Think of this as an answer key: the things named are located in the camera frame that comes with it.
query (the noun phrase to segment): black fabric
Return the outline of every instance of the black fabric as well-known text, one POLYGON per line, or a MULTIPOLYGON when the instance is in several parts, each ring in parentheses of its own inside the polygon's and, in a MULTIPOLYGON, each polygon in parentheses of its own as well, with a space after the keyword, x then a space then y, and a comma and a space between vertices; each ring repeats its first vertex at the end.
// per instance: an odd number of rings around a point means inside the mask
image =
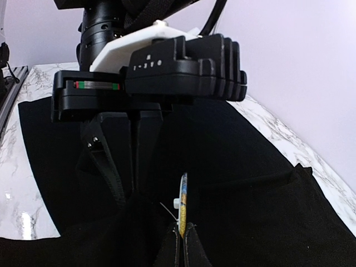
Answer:
POLYGON ((195 225, 189 222, 184 235, 184 264, 185 267, 211 267, 204 248, 195 230, 195 225))
POLYGON ((81 156, 78 125, 51 124, 49 99, 22 103, 19 112, 31 168, 62 236, 0 239, 1 266, 152 266, 173 222, 159 202, 175 212, 185 171, 196 251, 212 266, 355 266, 356 239, 311 169, 293 168, 228 103, 176 106, 165 117, 143 196, 120 211, 109 208, 110 192, 81 156))
MULTIPOLYGON (((157 19, 163 19, 175 0, 149 0, 140 14, 133 19, 129 13, 125 17, 125 30, 127 32, 138 31, 151 26, 157 19)), ((125 7, 129 7, 130 1, 123 1, 125 7)))
POLYGON ((137 16, 147 4, 147 0, 121 0, 127 12, 132 16, 137 16))
POLYGON ((160 252, 155 260, 154 267, 179 267, 180 261, 180 234, 177 223, 173 222, 161 244, 160 252))

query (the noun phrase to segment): marble countertop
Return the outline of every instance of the marble countertop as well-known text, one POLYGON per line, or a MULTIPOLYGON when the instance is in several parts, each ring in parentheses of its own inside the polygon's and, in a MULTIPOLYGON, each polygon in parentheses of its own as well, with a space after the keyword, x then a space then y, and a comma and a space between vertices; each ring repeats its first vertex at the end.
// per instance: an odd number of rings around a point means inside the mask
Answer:
MULTIPOLYGON (((10 115, 0 142, 0 236, 33 240, 59 233, 41 198, 31 171, 19 122, 18 104, 52 95, 54 74, 77 70, 77 63, 34 66, 10 115)), ((326 198, 356 236, 356 194, 332 168, 279 119, 252 97, 230 102, 293 164, 313 167, 326 198)))

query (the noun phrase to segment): black strap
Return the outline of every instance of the black strap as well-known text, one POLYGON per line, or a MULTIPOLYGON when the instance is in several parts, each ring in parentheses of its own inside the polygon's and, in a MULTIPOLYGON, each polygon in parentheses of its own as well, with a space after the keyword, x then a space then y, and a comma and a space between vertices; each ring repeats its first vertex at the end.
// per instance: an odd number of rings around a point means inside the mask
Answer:
POLYGON ((121 0, 123 6, 125 7, 126 11, 133 15, 138 16, 140 11, 143 10, 144 6, 146 5, 147 0, 121 0))
POLYGON ((150 0, 144 10, 133 19, 129 14, 125 17, 127 33, 138 31, 152 25, 157 19, 163 19, 175 0, 150 0))

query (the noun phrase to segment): black cloth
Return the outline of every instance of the black cloth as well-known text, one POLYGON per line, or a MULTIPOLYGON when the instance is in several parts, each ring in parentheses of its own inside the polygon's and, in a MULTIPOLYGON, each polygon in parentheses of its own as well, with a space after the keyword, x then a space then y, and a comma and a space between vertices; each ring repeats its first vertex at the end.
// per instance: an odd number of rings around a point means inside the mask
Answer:
POLYGON ((147 188, 122 210, 82 153, 79 124, 50 123, 49 98, 19 112, 61 237, 0 239, 1 266, 152 266, 173 222, 159 202, 173 211, 183 172, 187 219, 212 266, 356 266, 356 239, 311 168, 293 167, 226 102, 199 100, 165 117, 147 188))

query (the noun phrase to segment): metal screw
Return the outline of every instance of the metal screw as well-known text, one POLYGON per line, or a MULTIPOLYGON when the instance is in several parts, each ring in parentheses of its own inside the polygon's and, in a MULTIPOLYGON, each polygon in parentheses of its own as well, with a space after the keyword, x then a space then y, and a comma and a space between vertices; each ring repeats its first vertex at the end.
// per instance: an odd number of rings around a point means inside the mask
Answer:
POLYGON ((157 21, 154 22, 154 25, 168 26, 168 22, 157 20, 157 21))

